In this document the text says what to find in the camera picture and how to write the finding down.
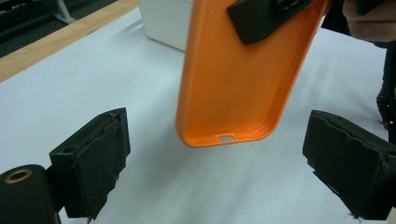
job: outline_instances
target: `orange phone case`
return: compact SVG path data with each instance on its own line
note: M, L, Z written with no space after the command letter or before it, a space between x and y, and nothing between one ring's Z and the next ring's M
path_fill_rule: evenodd
M195 0L177 109L177 132L191 147L258 140L280 120L327 0L312 0L263 41L244 45L226 8Z

